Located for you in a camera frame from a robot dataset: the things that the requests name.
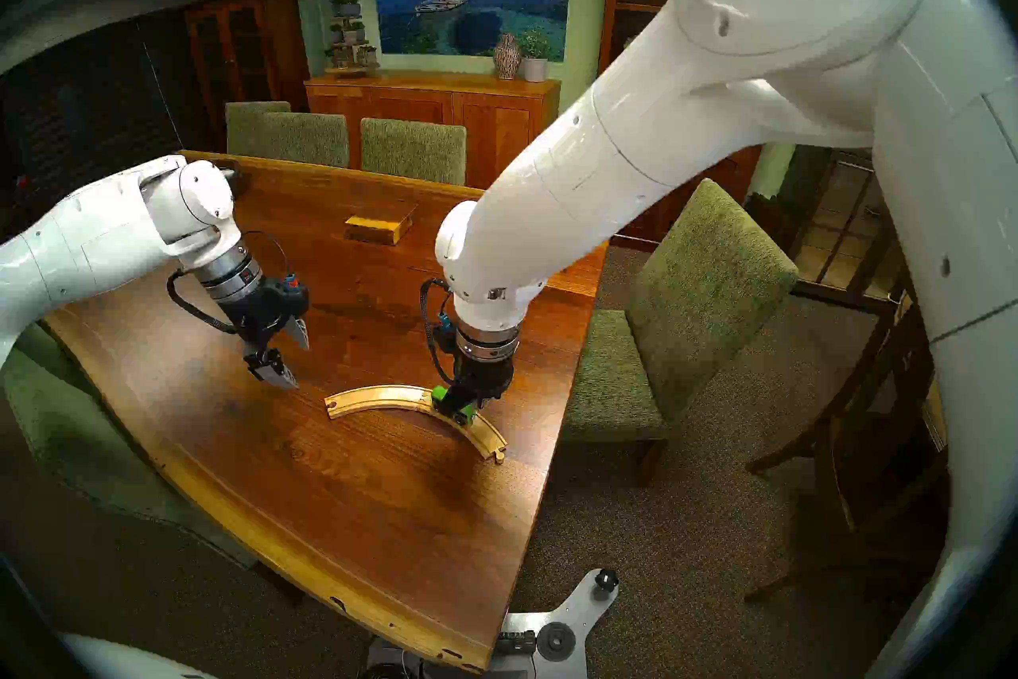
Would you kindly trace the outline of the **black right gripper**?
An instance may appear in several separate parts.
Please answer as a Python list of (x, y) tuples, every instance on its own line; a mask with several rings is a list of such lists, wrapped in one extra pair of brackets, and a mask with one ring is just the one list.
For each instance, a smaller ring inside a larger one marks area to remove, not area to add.
[(456, 389), (445, 393), (445, 414), (455, 422), (472, 422), (476, 407), (499, 399), (509, 388), (515, 347), (457, 347)]

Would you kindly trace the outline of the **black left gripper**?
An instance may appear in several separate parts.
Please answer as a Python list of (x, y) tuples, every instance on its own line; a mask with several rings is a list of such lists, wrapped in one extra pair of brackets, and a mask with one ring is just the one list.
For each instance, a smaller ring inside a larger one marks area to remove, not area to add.
[(233, 326), (243, 357), (256, 379), (282, 390), (297, 390), (298, 381), (279, 350), (269, 350), (273, 337), (286, 328), (297, 346), (309, 351), (303, 319), (312, 304), (306, 284), (298, 278), (260, 278), (233, 298)]

